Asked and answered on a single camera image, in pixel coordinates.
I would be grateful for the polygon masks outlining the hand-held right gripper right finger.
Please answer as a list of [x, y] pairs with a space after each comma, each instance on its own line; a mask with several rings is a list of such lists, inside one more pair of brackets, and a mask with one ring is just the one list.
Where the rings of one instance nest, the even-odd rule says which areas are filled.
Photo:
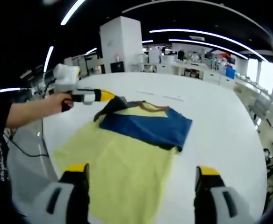
[[194, 213], [196, 224], [250, 224], [245, 199], [225, 185], [218, 171], [206, 166], [196, 168]]

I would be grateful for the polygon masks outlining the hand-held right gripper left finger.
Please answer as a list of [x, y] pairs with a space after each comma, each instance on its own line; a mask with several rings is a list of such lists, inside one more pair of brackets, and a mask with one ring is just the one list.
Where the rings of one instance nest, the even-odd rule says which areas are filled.
[[33, 223], [87, 224], [89, 203], [89, 164], [71, 165], [34, 200]]

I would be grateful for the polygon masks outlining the person's left hand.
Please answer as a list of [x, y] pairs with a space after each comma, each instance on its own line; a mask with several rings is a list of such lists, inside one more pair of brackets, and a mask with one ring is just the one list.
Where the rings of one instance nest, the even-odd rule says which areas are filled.
[[60, 112], [65, 112], [74, 107], [74, 102], [69, 93], [59, 93], [50, 95], [48, 98], [48, 114], [54, 115]]

